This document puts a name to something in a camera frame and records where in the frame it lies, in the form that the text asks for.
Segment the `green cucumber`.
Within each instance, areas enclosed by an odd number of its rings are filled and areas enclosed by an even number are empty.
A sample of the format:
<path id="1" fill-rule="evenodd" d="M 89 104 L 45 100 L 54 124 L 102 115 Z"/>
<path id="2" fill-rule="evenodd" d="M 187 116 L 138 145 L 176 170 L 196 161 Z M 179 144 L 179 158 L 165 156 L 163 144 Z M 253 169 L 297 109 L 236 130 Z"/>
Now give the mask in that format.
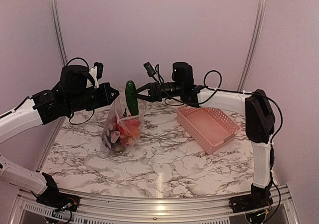
<path id="1" fill-rule="evenodd" d="M 132 80 L 126 82 L 125 87 L 125 98 L 127 108 L 131 116 L 136 116 L 139 114 L 138 99 L 137 99 L 137 90 L 135 83 Z"/>

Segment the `orange red mango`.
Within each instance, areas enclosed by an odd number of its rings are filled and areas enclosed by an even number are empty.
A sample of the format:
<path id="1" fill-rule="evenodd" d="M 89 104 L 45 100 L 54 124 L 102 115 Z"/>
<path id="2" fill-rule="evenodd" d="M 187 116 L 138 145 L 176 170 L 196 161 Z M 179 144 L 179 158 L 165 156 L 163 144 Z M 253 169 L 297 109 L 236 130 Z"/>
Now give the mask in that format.
<path id="1" fill-rule="evenodd" d="M 139 138 L 141 122 L 138 119 L 127 119 L 124 121 L 124 134 L 128 137 Z"/>

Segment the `clear pink zip top bag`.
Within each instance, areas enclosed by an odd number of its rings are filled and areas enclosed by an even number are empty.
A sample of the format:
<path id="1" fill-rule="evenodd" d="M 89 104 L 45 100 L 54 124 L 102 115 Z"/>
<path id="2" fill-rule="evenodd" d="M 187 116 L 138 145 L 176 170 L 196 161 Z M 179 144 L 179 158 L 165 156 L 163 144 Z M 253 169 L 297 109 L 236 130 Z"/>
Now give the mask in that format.
<path id="1" fill-rule="evenodd" d="M 131 115 L 125 98 L 113 102 L 102 131 L 102 143 L 113 153 L 123 153 L 127 147 L 137 143 L 141 136 L 146 102 L 138 101 L 139 114 Z"/>

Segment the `dark purple eggplant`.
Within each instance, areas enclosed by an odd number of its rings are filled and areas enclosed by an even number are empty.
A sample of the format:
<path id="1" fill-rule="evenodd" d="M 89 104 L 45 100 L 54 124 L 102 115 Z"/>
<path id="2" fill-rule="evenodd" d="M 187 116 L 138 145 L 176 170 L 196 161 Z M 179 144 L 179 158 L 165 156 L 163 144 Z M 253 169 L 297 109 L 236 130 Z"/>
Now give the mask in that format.
<path id="1" fill-rule="evenodd" d="M 110 134 L 104 132 L 102 134 L 102 143 L 105 147 L 107 147 L 111 152 L 115 153 L 123 153 L 125 151 L 125 147 L 121 145 L 122 139 L 120 138 L 120 132 L 114 131 Z"/>

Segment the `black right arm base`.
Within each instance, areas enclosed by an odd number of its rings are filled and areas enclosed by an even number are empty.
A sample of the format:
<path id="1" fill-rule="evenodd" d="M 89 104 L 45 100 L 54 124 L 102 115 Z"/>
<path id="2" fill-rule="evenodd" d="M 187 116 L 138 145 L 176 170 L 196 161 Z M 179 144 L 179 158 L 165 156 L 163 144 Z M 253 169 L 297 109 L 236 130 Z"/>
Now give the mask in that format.
<path id="1" fill-rule="evenodd" d="M 259 188 L 254 184 L 251 185 L 251 192 L 247 195 L 240 195 L 230 198 L 229 207 L 233 213 L 240 213 L 259 209 L 273 204 L 270 188 L 272 183 L 269 183 L 265 188 Z"/>

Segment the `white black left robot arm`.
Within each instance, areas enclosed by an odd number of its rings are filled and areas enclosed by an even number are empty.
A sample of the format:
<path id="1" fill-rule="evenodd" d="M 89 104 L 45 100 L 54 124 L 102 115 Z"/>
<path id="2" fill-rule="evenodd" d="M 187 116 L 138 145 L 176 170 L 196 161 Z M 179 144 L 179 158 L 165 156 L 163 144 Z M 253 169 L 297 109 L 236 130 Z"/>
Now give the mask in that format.
<path id="1" fill-rule="evenodd" d="M 5 142 L 12 137 L 41 125 L 46 125 L 60 117 L 72 118 L 75 112 L 109 106 L 120 92 L 102 83 L 98 88 L 89 87 L 72 94 L 58 90 L 44 90 L 25 98 L 16 108 L 0 117 L 0 141 Z M 5 157 L 0 158 L 0 176 L 6 182 L 25 188 L 35 194 L 43 194 L 51 206 L 57 207 L 63 202 L 63 196 L 55 190 L 53 178 L 19 166 Z"/>

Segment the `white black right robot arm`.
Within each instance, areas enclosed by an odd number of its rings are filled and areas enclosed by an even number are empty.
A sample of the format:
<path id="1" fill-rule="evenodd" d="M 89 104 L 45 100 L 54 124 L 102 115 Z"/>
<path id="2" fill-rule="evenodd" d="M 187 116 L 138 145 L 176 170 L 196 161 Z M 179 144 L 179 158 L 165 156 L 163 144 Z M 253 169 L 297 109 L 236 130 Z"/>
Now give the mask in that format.
<path id="1" fill-rule="evenodd" d="M 254 154 L 253 186 L 264 189 L 271 182 L 272 139 L 275 135 L 275 115 L 262 89 L 253 92 L 237 92 L 220 88 L 206 88 L 203 85 L 193 85 L 188 88 L 177 82 L 163 84 L 148 83 L 133 92 L 135 98 L 160 102 L 164 98 L 180 98 L 186 105 L 200 108 L 217 108 L 240 113 L 245 116 L 246 136 L 251 141 Z"/>

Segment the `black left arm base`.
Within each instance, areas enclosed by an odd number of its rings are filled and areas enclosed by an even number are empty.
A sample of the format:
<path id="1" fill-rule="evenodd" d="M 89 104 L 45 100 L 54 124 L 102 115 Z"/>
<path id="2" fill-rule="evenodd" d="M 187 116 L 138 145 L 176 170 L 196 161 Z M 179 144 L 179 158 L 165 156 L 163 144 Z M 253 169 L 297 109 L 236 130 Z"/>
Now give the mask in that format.
<path id="1" fill-rule="evenodd" d="M 46 189 L 42 194 L 36 195 L 36 201 L 59 211 L 66 209 L 64 206 L 71 204 L 70 210 L 72 212 L 77 211 L 80 197 L 60 192 L 51 175 L 42 173 L 42 176 L 46 181 Z"/>

